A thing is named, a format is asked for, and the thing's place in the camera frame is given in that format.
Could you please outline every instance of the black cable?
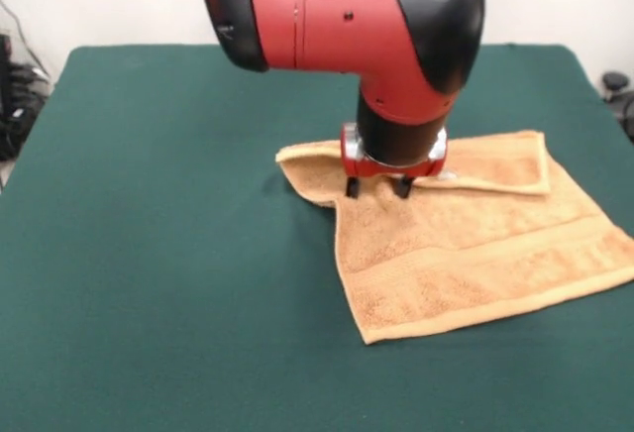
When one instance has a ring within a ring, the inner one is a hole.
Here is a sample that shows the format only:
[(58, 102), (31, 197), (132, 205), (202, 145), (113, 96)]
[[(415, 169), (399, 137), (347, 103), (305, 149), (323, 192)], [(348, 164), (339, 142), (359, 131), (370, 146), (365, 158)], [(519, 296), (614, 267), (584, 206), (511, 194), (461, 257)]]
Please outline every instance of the black cable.
[(634, 96), (630, 97), (630, 99), (625, 103), (625, 105), (623, 106), (623, 130), (625, 131), (625, 135), (627, 135), (628, 137), (633, 137), (634, 134), (630, 135), (630, 117), (628, 117), (628, 111), (630, 109), (630, 107), (634, 106)]
[(5, 106), (0, 109), (0, 162), (14, 160), (20, 154), (24, 143), (44, 108), (49, 97), (39, 90), (48, 86), (43, 72), (26, 63), (8, 60), (9, 54), (0, 45), (2, 67), (5, 76), (0, 80), (0, 92)]
[(24, 35), (24, 31), (22, 29), (22, 23), (20, 22), (20, 18), (18, 18), (16, 13), (14, 13), (11, 10), (11, 8), (9, 8), (9, 6), (7, 6), (7, 3), (5, 3), (3, 0), (0, 0), (0, 7), (2, 7), (2, 9), (4, 9), (4, 11), (9, 15), (9, 17), (11, 19), (13, 19), (13, 21), (16, 23), (16, 27), (18, 28), (18, 34), (20, 35), (20, 39), (22, 40), (22, 44), (24, 45), (25, 49), (27, 50), (27, 53), (29, 53), (29, 55), (31, 56), (33, 61), (38, 65), (39, 69), (45, 74), (45, 76), (46, 77), (51, 77), (49, 75), (49, 73), (47, 72), (47, 70), (45, 69), (44, 65), (42, 64), (42, 61), (40, 60), (40, 58), (31, 50), (31, 47), (29, 46), (29, 43), (27, 43), (27, 38)]

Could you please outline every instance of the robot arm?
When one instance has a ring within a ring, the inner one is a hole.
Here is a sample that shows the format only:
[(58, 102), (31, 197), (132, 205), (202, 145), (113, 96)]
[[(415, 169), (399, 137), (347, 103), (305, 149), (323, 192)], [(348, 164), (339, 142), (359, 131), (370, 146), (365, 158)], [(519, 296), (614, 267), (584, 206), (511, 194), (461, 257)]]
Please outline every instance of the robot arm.
[(236, 66), (353, 72), (357, 123), (342, 130), (342, 159), (358, 177), (437, 174), (446, 119), (480, 45), (484, 0), (205, 0)]

